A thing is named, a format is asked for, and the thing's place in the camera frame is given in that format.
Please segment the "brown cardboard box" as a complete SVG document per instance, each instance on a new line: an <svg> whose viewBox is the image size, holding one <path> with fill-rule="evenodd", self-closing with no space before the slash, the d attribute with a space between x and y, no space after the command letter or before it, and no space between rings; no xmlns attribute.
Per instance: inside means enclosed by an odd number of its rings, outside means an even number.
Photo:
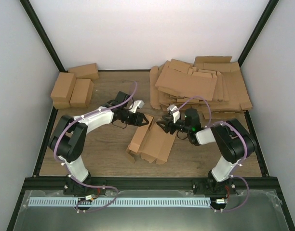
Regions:
<svg viewBox="0 0 295 231"><path fill-rule="evenodd" d="M134 163L141 158L162 165L167 162L177 133L165 133L153 116L146 114L148 125L138 127L126 149L126 157Z"/></svg>

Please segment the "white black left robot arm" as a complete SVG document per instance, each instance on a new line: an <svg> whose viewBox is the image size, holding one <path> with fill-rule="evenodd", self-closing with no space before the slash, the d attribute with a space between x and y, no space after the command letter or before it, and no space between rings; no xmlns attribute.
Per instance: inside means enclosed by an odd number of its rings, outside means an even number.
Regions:
<svg viewBox="0 0 295 231"><path fill-rule="evenodd" d="M79 116L63 115L60 118L48 147L54 152L54 158L66 167L68 177L75 181L74 187L80 194L87 194L92 188L88 180L90 172L81 157L87 134L117 120L136 127L148 125L147 117L138 111L144 104L143 100L133 100L132 94L120 91L115 99L94 111Z"/></svg>

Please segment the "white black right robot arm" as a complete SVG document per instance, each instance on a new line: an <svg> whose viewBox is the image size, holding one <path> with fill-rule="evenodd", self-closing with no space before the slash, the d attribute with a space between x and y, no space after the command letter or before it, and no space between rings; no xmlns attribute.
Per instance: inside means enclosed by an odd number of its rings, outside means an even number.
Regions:
<svg viewBox="0 0 295 231"><path fill-rule="evenodd" d="M188 141L195 146L217 144L221 157L208 173L207 189L211 193L218 194L224 190L236 166L241 166L257 149L253 136L235 118L203 128L198 111L194 108L185 111L184 119L175 108L170 107L167 111L168 114L156 122L165 133L185 133Z"/></svg>

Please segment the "folded cardboard box middle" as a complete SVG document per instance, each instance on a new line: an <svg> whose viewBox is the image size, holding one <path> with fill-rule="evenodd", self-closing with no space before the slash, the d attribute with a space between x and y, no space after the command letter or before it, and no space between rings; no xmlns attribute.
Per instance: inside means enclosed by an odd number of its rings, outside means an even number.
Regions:
<svg viewBox="0 0 295 231"><path fill-rule="evenodd" d="M81 108L90 105L94 83L91 79L77 79L70 99L70 106Z"/></svg>

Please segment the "folded cardboard box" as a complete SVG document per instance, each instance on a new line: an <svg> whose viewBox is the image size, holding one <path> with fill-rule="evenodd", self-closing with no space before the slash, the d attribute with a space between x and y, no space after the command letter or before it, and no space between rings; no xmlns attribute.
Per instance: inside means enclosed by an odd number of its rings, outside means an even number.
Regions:
<svg viewBox="0 0 295 231"><path fill-rule="evenodd" d="M86 64L70 68L69 73L79 79L99 79L98 66L96 63Z"/></svg>
<svg viewBox="0 0 295 231"><path fill-rule="evenodd" d="M69 102L75 83L76 77L73 73L60 72L51 92L51 99L54 102Z"/></svg>
<svg viewBox="0 0 295 231"><path fill-rule="evenodd" d="M70 106L81 108L90 105L94 83L91 79L77 79L70 99Z"/></svg>

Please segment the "folded cardboard box back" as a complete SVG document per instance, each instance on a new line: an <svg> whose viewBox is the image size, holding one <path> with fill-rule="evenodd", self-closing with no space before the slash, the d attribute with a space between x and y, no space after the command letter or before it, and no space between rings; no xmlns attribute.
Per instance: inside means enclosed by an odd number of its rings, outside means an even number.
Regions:
<svg viewBox="0 0 295 231"><path fill-rule="evenodd" d="M70 68L69 73L79 79L99 79L98 66L96 63L86 64Z"/></svg>

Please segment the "folded cardboard box left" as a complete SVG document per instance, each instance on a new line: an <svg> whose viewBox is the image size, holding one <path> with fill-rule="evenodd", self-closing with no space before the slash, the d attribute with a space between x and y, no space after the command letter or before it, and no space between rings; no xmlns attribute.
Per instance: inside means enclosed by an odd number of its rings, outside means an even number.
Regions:
<svg viewBox="0 0 295 231"><path fill-rule="evenodd" d="M76 77L73 73L60 72L51 92L51 99L54 102L69 102L75 83Z"/></svg>

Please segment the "stack of flat cardboard blanks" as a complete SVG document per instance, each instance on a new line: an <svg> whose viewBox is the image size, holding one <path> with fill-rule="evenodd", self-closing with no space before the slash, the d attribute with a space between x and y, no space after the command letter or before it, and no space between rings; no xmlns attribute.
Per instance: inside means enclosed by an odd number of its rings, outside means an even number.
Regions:
<svg viewBox="0 0 295 231"><path fill-rule="evenodd" d="M154 109L175 104L183 110L195 108L205 119L220 119L253 107L240 64L230 56L197 56L192 64L171 59L152 67L149 81Z"/></svg>

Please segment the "black left frame post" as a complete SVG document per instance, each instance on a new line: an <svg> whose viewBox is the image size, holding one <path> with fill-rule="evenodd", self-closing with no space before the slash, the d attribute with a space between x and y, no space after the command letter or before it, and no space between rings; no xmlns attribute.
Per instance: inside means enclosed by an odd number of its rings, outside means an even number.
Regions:
<svg viewBox="0 0 295 231"><path fill-rule="evenodd" d="M39 20L32 4L29 0L20 0L19 1L21 5L23 6L25 12L27 13L27 16L29 17L31 23L33 24L36 32L38 33L42 43L44 44L46 50L48 51L51 59L53 60L55 66L59 70L59 72L66 72L63 64L61 63L61 60L58 57L57 52L54 49L53 44L51 43L44 27L41 24L41 21Z"/></svg>

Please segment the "black frame post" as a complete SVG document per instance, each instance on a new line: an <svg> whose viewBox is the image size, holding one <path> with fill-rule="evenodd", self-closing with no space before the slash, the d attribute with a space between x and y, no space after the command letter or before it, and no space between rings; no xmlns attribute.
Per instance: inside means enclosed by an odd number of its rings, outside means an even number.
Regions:
<svg viewBox="0 0 295 231"><path fill-rule="evenodd" d="M44 44L46 50L48 51L51 59L53 60L55 66L59 70L59 72L66 72L63 64L61 63L61 60L58 57L57 52L54 49L53 44L51 43L44 27L41 24L41 21L39 20L32 4L29 0L20 0L19 1L21 5L23 6L25 12L27 13L27 16L29 17L31 23L33 24L36 32L38 33L42 43Z"/></svg>
<svg viewBox="0 0 295 231"><path fill-rule="evenodd" d="M272 15L274 9L276 8L279 0L269 0L266 7L264 8L258 22L255 25L249 39L246 42L239 58L238 63L241 67L246 60L248 54L250 53L251 49L253 48L255 42L257 41L259 35L261 34L262 30L264 29L266 23L268 22L270 16Z"/></svg>

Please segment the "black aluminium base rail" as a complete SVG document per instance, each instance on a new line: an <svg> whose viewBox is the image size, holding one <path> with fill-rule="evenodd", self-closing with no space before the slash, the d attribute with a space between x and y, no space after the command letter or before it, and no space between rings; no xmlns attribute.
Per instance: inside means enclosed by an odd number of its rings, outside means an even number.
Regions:
<svg viewBox="0 0 295 231"><path fill-rule="evenodd" d="M225 193L225 187L230 191L246 188L241 179L227 180L218 186L210 187L207 178L102 178L92 177L88 182L91 185L114 186L121 191L139 190L179 190L193 191L194 194L216 195ZM22 191L27 190L62 190L68 195L88 195L96 192L96 189L84 187L75 183L68 177L31 177L26 178Z"/></svg>

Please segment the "black right frame post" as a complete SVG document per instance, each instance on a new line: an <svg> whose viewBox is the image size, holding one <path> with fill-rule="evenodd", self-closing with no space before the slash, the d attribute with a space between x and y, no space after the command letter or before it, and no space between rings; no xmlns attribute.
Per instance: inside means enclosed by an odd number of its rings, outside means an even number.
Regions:
<svg viewBox="0 0 295 231"><path fill-rule="evenodd" d="M249 39L246 42L239 58L238 63L241 67L246 60L248 54L250 53L251 49L253 48L255 42L257 41L259 35L261 34L262 30L264 29L266 23L268 22L270 16L272 15L274 9L276 8L279 0L269 0L266 7L264 8L258 22L255 25Z"/></svg>

